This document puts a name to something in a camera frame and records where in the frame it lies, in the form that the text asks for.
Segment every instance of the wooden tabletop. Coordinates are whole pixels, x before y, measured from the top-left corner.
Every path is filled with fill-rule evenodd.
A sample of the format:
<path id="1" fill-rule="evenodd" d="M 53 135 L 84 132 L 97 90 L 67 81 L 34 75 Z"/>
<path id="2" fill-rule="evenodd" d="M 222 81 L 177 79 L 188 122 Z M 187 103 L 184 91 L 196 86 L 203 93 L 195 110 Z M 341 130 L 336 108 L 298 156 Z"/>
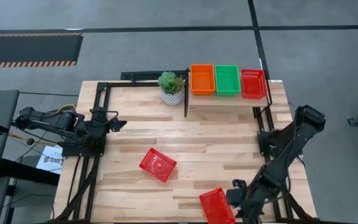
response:
<path id="1" fill-rule="evenodd" d="M 86 119 L 91 117 L 96 85 L 96 81 L 85 81 L 81 87 L 77 112 Z M 273 121 L 281 129 L 291 122 L 287 97 L 281 81 L 270 82 L 270 87 Z M 118 111 L 119 119 L 128 123 L 120 132 L 108 134 L 91 222 L 206 222 L 199 195 L 219 187 L 230 189 L 233 179 L 252 180 L 265 163 L 259 153 L 259 127 L 252 108 L 228 113 L 199 108 L 192 111 L 189 107 L 184 118 L 183 107 L 183 103 L 166 105 L 158 87 L 112 88 L 109 110 Z M 151 147 L 178 162 L 166 184 L 139 168 Z M 76 158 L 70 157 L 63 164 L 54 203 L 56 214 L 66 206 L 75 163 Z M 78 171 L 73 193 L 79 177 Z M 315 216 L 305 169 L 299 161 L 290 166 L 290 177 L 293 196 Z M 88 193 L 84 195 L 80 218 L 85 214 Z M 283 202 L 279 204 L 285 217 Z M 262 221 L 274 221 L 272 204 L 265 205 L 264 213 Z"/>

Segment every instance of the red plastic basket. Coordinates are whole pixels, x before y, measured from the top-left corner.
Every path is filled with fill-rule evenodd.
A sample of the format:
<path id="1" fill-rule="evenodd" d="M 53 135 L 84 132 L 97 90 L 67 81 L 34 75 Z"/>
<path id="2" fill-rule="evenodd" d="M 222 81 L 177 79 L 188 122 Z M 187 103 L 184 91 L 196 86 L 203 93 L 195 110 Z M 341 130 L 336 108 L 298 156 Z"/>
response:
<path id="1" fill-rule="evenodd" d="M 242 97 L 247 99 L 261 99 L 266 96 L 266 80 L 263 70 L 241 70 Z"/>
<path id="2" fill-rule="evenodd" d="M 236 222 L 222 188 L 200 195 L 200 200 L 209 224 L 233 224 Z"/>
<path id="3" fill-rule="evenodd" d="M 177 162 L 173 159 L 150 148 L 142 162 L 139 164 L 139 167 L 166 183 L 176 165 Z"/>

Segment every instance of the paper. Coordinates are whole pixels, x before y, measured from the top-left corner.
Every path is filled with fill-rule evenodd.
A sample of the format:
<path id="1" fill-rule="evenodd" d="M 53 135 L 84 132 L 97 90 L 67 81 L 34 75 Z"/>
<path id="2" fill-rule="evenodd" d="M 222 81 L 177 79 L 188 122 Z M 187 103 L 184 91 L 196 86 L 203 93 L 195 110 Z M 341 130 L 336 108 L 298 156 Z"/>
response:
<path id="1" fill-rule="evenodd" d="M 45 146 L 43 155 L 38 161 L 37 169 L 61 174 L 63 166 L 62 150 L 60 146 Z"/>

